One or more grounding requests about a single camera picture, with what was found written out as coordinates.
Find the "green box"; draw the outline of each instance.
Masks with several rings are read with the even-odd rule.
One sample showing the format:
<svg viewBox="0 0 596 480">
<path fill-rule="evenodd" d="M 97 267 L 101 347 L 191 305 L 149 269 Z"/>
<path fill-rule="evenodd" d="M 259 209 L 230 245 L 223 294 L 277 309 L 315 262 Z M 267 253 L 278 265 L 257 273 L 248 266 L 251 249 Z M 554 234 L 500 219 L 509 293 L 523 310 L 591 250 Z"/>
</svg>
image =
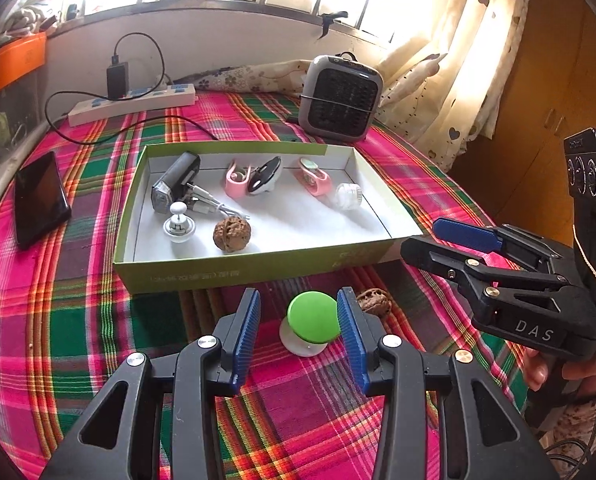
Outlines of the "green box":
<svg viewBox="0 0 596 480">
<path fill-rule="evenodd" d="M 188 212 L 197 231 L 183 244 L 172 244 L 160 232 L 168 216 L 153 212 L 151 185 L 185 151 L 201 157 L 196 185 L 251 215 L 252 240 L 243 251 L 222 254 L 214 246 L 213 227 L 224 218 L 219 214 Z M 273 191 L 238 202 L 223 196 L 232 160 L 255 168 L 276 155 L 283 159 L 283 174 Z M 316 162 L 334 185 L 360 184 L 362 208 L 341 212 L 329 198 L 311 196 L 296 178 L 301 157 Z M 132 294 L 238 285 L 395 260 L 402 241 L 419 234 L 406 208 L 350 146 L 261 141 L 151 144 L 140 154 L 124 205 L 114 268 Z"/>
</svg>

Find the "heater grille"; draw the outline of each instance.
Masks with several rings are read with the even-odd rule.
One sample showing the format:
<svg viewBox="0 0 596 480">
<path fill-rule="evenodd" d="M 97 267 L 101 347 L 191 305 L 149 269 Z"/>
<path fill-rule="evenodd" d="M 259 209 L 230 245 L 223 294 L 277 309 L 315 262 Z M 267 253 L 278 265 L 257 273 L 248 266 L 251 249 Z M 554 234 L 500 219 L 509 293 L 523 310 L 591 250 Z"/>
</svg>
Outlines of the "heater grille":
<svg viewBox="0 0 596 480">
<path fill-rule="evenodd" d="M 372 80 L 326 68 L 316 81 L 309 123 L 322 130 L 360 137 L 371 120 L 378 92 Z"/>
</svg>

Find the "white power strip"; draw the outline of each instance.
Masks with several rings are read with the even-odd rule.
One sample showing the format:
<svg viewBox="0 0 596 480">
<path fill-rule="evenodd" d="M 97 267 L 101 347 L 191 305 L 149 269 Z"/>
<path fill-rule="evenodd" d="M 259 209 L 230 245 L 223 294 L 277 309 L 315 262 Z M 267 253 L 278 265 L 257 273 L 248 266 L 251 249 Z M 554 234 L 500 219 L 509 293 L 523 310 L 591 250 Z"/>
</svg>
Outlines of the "white power strip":
<svg viewBox="0 0 596 480">
<path fill-rule="evenodd" d="M 132 90 L 127 97 L 144 94 L 148 88 Z M 97 98 L 79 102 L 69 112 L 69 124 L 79 126 L 101 119 L 117 117 L 147 110 L 162 110 L 189 106 L 195 103 L 195 88 L 192 84 L 167 86 L 163 90 L 156 90 L 145 97 L 131 101 L 108 101 Z"/>
</svg>

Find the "green button toy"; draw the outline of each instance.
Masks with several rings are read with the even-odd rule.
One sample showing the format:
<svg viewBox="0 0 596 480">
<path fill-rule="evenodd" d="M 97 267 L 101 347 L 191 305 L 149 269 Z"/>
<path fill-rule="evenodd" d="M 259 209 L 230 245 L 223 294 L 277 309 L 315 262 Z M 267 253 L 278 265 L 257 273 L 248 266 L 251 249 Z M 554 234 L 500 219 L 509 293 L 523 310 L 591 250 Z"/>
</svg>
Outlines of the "green button toy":
<svg viewBox="0 0 596 480">
<path fill-rule="evenodd" d="M 315 290 L 293 298 L 280 325 L 284 347 L 300 357 L 318 355 L 339 335 L 337 303 L 331 296 Z"/>
</svg>

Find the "smartphone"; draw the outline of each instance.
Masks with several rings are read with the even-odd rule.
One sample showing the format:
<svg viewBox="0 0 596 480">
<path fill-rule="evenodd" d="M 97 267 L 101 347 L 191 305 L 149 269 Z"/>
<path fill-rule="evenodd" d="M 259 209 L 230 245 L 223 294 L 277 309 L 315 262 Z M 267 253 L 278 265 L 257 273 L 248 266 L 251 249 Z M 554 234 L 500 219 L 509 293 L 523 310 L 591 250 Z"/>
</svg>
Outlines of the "smartphone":
<svg viewBox="0 0 596 480">
<path fill-rule="evenodd" d="M 14 181 L 16 242 L 28 249 L 72 216 L 56 154 L 45 153 L 18 170 Z"/>
</svg>

